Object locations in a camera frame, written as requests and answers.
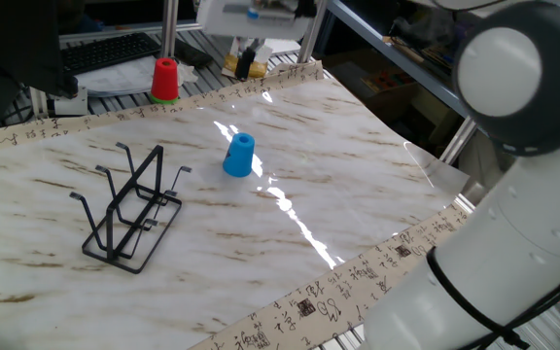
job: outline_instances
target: cardboard box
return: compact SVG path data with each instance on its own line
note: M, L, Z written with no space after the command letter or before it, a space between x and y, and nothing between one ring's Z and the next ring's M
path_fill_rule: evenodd
M381 53L365 49L326 56L323 64L349 91L385 123L400 118L417 93L419 85L397 87L375 92L363 78L379 74L382 70L396 72L398 67L390 63Z

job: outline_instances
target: paper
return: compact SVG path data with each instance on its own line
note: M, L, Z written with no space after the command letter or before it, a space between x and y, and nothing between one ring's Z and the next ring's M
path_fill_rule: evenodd
M470 213L451 204L251 313L190 350L308 350L362 324L427 252L461 227Z
M156 58L142 57L110 67L77 75L79 86L86 87L92 97L118 96L150 91L153 86ZM178 64L179 86L183 82L195 83L198 77L193 67Z
M64 136L92 128L141 118L174 118L175 114L193 108L210 106L266 91L290 88L324 79L321 61L293 64L288 71L223 87L200 95L183 98L172 105L149 105L78 118L53 118L0 128L0 150L47 138Z

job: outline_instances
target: table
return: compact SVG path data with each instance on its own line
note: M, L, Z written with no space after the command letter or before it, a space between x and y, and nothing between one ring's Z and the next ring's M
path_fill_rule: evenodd
M237 131L257 140L245 179L221 168ZM162 145L164 184L193 169L140 275L81 253L88 221L68 197L99 216L111 196L94 165L117 187L127 178L116 142L137 165ZM0 150L0 336L28 349L188 348L435 214L466 180L332 79Z

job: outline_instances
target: black metal rack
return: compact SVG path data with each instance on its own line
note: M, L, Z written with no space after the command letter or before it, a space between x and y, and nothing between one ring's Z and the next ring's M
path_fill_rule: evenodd
M82 251L84 252L84 254L93 257L95 259L98 259L102 262L119 267L125 271L137 274L144 269L148 260L151 258L151 255L157 248L159 242L161 241L161 239L163 238L167 230L172 225L172 222L176 218L176 215L181 210L181 206L183 205L183 202L180 199L176 198L176 193L174 192L174 186L176 185L176 181L178 180L181 171L191 172L192 170L187 166L181 166L176 174L176 177L174 178L174 183L172 184L172 188L170 190L166 190L165 192L161 192L161 170L163 168L163 147L160 145L156 145L155 148L151 151L151 153L142 162L142 164L137 169L135 169L135 167L133 166L133 158L131 156L131 151L129 150L129 148L125 144L120 142L117 143L116 146L126 151L129 168L131 170L131 177L126 182L126 184L122 187L122 189L118 193L116 193L114 187L114 181L112 179L112 175L109 169L101 165L96 165L96 170L103 172L107 175L107 180L109 181L109 187L113 198L113 200L107 206L105 217L100 221L100 223L98 225L94 223L92 214L89 211L88 202L82 195L75 192L71 192L70 196L74 199L81 200L82 204L84 205L84 209L86 210L87 220L89 221L90 227L92 229L92 233L82 245ZM155 188L150 189L138 184L137 181L142 176L146 168L148 168L148 166L151 164L151 162L155 160L155 158L157 159L157 171L155 174ZM139 198L147 201L147 204L145 205L144 209L142 209L142 211L137 216L137 219L135 219L134 222L131 222L123 218L120 209L121 203L126 198L126 196L131 192L131 190L135 190L135 193ZM174 214L172 214L169 222L165 226L165 229L163 230L161 235L157 238L157 242L155 242L155 245L149 252L146 259L142 262L141 266L134 268L128 264L123 263L120 260L120 258L126 260L131 260L131 258L133 258L133 255L135 254L135 250L137 249L137 245L140 241L142 233L158 225L156 218L157 218L159 208L167 206L168 204L175 206ZM146 216L151 211L154 205L157 206L155 215L153 216L152 219L146 218ZM124 235L124 237L116 247L114 247L114 212L116 212L118 220L121 223L128 226L128 230L126 234ZM103 227L105 227L106 229L105 244L103 244L98 233ZM126 247L129 240L133 237L136 231L138 232L137 239L135 241L135 245L133 246L132 252L130 254L124 253L123 252L124 247ZM104 251L105 255L96 254L88 248L88 244L92 240L96 241L98 248Z

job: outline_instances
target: red cup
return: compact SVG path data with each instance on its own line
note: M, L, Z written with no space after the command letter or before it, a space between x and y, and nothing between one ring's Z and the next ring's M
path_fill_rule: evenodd
M179 98L179 79L176 61L160 58L155 63L151 99L156 103L174 103Z

